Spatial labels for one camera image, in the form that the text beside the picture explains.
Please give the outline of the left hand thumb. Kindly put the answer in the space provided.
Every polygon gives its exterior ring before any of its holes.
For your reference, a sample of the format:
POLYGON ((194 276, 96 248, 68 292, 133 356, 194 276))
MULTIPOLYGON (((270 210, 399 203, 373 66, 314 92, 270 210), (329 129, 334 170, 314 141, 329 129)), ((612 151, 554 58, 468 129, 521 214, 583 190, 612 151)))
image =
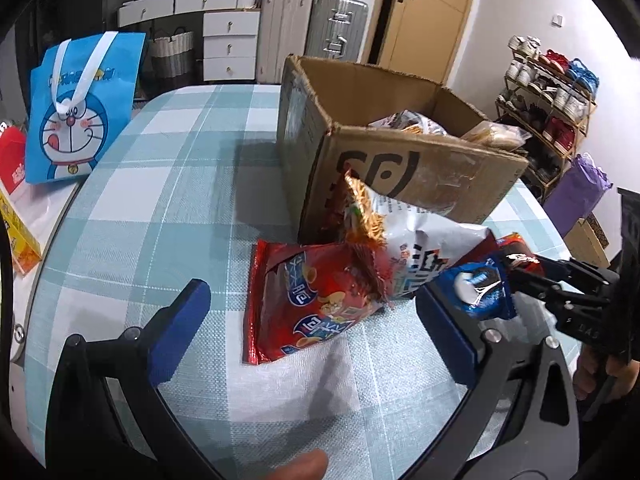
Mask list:
POLYGON ((321 480, 328 466, 326 452, 316 448, 271 471, 266 480, 321 480))

